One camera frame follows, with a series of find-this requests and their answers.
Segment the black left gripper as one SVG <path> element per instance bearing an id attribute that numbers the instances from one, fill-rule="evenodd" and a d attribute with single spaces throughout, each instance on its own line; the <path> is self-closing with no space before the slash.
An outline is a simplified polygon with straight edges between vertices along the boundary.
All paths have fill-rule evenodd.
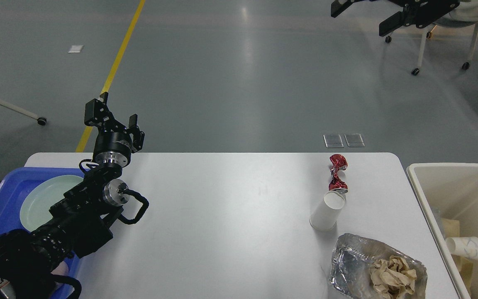
<path id="1" fill-rule="evenodd" d="M 130 164 L 131 155 L 143 148 L 145 133 L 138 126 L 137 114 L 129 117 L 127 129 L 103 131 L 117 128 L 114 115 L 107 106 L 108 96 L 108 92 L 103 92 L 98 98 L 87 102 L 84 124 L 101 130 L 95 140 L 93 162 L 97 164 L 114 163 L 124 168 Z"/>

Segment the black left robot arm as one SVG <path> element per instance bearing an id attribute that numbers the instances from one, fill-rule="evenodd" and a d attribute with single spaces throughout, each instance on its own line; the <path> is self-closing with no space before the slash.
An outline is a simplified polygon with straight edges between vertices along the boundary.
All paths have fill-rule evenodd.
<path id="1" fill-rule="evenodd" d="M 107 99 L 105 91 L 85 106 L 85 125 L 97 127 L 98 136 L 93 157 L 84 159 L 88 169 L 81 168 L 82 182 L 50 207 L 51 220 L 36 230 L 0 234 L 0 299 L 49 299 L 57 284 L 73 288 L 70 299 L 79 298 L 81 282 L 54 270 L 65 259 L 95 253 L 112 240 L 116 220 L 133 225 L 148 209 L 148 199 L 121 180 L 145 134 L 136 114 L 128 126 L 117 121 Z"/>

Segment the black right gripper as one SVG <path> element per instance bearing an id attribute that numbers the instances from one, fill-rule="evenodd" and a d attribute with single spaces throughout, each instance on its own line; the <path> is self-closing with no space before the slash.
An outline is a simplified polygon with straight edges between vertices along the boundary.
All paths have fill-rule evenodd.
<path id="1" fill-rule="evenodd" d="M 363 0 L 334 0 L 331 4 L 331 17 L 336 18 L 356 2 Z M 400 27 L 415 25 L 418 28 L 430 25 L 448 14 L 460 4 L 459 0 L 392 0 L 403 8 L 379 24 L 378 34 L 388 36 Z"/>

